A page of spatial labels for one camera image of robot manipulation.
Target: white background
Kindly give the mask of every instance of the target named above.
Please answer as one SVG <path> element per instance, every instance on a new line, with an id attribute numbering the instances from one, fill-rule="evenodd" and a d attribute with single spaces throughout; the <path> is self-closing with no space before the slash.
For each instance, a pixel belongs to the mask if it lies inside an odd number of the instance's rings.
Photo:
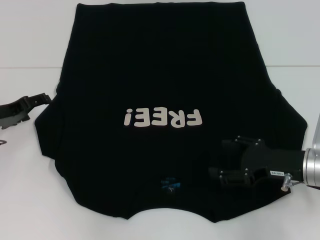
<path id="1" fill-rule="evenodd" d="M 40 93 L 55 96 L 78 1 L 0 0 L 0 105 Z M 320 1 L 245 3 L 271 81 L 308 123 L 303 149 L 308 148 L 320 113 Z M 320 191 L 301 184 L 266 207 L 219 223 L 175 209 L 148 210 L 130 220 L 88 210 L 75 202 L 54 161 L 41 155 L 33 121 L 44 108 L 35 108 L 30 121 L 0 130 L 0 139 L 8 141 L 0 146 L 1 240 L 320 237 Z"/>

